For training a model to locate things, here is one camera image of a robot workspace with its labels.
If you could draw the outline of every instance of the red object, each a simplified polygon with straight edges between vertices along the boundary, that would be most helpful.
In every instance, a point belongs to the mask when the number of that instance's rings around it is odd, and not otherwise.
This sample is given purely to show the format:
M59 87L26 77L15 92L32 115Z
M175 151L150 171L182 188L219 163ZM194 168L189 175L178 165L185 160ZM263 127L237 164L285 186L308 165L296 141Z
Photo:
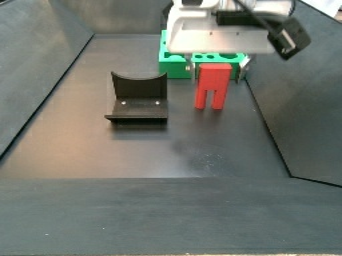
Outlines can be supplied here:
M211 107L223 109L225 99L229 90L230 73L233 67L230 64L205 63L199 66L198 88L195 108L206 108L207 91L214 91Z

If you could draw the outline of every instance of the green block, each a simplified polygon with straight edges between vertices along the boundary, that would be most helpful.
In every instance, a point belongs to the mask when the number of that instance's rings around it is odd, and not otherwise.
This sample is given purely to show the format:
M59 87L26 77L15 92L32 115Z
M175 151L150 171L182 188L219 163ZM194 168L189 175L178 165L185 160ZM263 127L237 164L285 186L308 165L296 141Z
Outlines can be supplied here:
M199 65L202 63L230 63L233 66L231 79L235 79L239 63L243 61L246 54L219 54L219 53L194 53L191 61L195 64L197 76ZM186 71L186 58L183 54L171 54L166 48L166 30L161 36L159 50L159 72L167 72L169 78L191 78L191 74Z
M166 48L166 30L162 31L159 51L159 73L167 72L167 78L191 78L186 71L186 58L183 54L171 54Z
M229 63L233 67L230 79L237 78L239 63L243 61L246 54L235 53L235 54L223 54L223 53L194 53L191 61L197 66L197 77L199 71L199 65L202 63Z

